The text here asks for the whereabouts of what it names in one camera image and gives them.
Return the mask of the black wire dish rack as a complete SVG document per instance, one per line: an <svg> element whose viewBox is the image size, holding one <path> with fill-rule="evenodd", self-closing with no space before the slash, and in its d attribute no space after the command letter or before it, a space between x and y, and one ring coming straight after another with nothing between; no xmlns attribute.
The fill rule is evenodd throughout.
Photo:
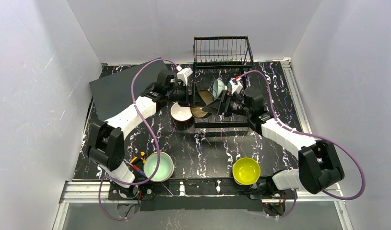
<svg viewBox="0 0 391 230"><path fill-rule="evenodd" d="M220 79L228 90L228 81L251 70L254 60L247 36L202 36L195 37L193 44L193 70L194 77L191 82L192 89L196 83L199 90L208 90L212 93L213 82ZM246 80L242 78L243 89ZM195 128L223 129L223 128L249 128L248 118L232 114L229 117L211 114L207 118L196 118Z"/></svg>

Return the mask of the yellow bowl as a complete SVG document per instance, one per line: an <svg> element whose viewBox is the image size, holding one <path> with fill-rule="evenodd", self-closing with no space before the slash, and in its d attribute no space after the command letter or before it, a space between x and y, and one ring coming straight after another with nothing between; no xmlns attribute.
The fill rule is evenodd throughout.
<svg viewBox="0 0 391 230"><path fill-rule="evenodd" d="M261 176L261 168L253 158L240 158L232 167L232 175L239 185L253 185Z"/></svg>

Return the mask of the celadon green bowl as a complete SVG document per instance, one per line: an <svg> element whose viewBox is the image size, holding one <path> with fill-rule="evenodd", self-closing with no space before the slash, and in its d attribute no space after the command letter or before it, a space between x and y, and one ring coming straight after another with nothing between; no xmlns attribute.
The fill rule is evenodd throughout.
<svg viewBox="0 0 391 230"><path fill-rule="evenodd" d="M157 152L151 154L143 165L144 174L149 178L156 170L158 161ZM174 172L172 158L165 152L160 152L160 161L155 175L151 178L152 182L164 182L168 180Z"/></svg>

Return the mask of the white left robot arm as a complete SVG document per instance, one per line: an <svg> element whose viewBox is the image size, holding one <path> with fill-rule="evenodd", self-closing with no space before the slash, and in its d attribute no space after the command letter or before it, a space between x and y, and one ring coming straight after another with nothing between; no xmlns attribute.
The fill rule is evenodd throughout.
<svg viewBox="0 0 391 230"><path fill-rule="evenodd" d="M188 82L193 70L176 67L177 72L162 69L157 81L149 84L138 98L131 96L132 104L119 114L93 122L87 141L87 156L103 168L110 180L123 188L139 185L135 175L124 162L124 141L140 123L155 115L168 101L174 101L172 117L179 122L193 118L188 99Z"/></svg>

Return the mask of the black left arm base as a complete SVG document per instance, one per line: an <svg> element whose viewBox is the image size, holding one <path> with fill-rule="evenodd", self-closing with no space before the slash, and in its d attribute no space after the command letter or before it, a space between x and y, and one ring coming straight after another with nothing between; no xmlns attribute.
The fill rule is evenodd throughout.
<svg viewBox="0 0 391 230"><path fill-rule="evenodd" d="M139 211L156 211L154 182L125 188L111 181L107 199L117 203L117 212L124 218Z"/></svg>

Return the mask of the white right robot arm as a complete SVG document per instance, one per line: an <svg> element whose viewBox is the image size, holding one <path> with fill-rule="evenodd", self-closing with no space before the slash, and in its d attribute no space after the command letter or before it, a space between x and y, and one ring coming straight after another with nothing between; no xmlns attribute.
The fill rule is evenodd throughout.
<svg viewBox="0 0 391 230"><path fill-rule="evenodd" d="M240 97L237 93L214 87L212 95L213 101L203 111L227 117L233 114L244 116L253 131L297 157L297 169L278 171L270 176L273 189L305 189L317 194L344 178L335 146L330 141L301 135L281 125L279 119L266 109L259 90L246 88L244 96Z"/></svg>

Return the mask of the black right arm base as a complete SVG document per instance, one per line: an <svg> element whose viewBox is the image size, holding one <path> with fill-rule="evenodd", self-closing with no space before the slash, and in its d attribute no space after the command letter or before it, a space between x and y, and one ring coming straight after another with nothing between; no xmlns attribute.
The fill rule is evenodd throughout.
<svg viewBox="0 0 391 230"><path fill-rule="evenodd" d="M251 200L271 199L272 201L263 202L263 212L271 218L287 217L296 207L296 190L279 190L274 186L273 181L257 181L253 185L247 185L246 189L239 190L238 193Z"/></svg>

